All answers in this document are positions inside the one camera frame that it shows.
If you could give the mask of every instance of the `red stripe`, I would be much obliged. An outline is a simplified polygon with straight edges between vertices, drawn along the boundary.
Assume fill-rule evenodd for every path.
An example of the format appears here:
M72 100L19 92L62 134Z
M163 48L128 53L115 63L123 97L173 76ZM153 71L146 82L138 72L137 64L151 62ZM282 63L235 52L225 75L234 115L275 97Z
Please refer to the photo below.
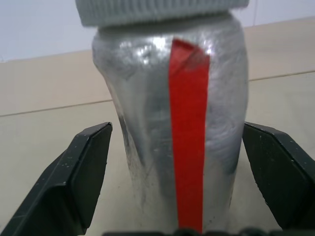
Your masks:
M180 228L202 232L205 121L210 56L173 40L169 65L173 154Z

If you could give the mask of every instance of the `table surface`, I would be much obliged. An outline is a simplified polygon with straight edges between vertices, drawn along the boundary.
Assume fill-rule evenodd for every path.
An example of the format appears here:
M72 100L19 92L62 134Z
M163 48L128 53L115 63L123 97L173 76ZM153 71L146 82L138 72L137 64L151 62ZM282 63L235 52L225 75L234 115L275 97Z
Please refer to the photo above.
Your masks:
M251 81L246 120L288 133L315 157L315 72ZM37 178L84 128L113 123L105 179L88 236L134 230L134 202L123 136L111 101L0 117L0 231ZM253 179L244 147L230 207L229 230L278 229Z

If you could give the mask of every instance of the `beige surface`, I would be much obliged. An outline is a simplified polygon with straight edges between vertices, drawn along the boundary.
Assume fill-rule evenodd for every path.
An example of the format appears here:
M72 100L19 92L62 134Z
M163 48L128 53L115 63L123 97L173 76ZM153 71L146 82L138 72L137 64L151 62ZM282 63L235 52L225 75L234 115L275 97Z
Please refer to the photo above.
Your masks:
M315 17L245 28L250 79L315 71Z
M108 99L91 51L0 63L0 116Z
M315 73L250 82L247 120L290 134L315 156ZM108 165L88 236L132 230L133 198L126 154L112 102L0 118L0 231L36 179L88 126L113 122ZM231 203L229 229L246 226L278 228L251 174L244 148Z
M315 18L245 28L250 79L315 70ZM0 116L110 99L91 51L0 63Z

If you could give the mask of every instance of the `silver bottle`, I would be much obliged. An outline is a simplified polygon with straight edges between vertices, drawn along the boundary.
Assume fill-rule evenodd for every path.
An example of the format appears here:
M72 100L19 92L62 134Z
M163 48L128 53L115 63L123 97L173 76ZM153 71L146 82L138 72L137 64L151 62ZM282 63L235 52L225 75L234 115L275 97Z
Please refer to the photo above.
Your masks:
M248 62L239 22L228 13L100 28L93 58L121 123L139 229L178 228L168 66L172 40L210 55L203 180L203 230L228 220L248 97Z

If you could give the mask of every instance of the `bottle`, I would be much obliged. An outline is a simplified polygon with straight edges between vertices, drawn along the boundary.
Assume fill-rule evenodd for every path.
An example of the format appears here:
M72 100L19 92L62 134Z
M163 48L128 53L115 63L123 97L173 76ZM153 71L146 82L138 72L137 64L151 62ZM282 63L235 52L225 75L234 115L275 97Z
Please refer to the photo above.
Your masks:
M222 230L248 99L248 0L77 0L120 120L137 229Z

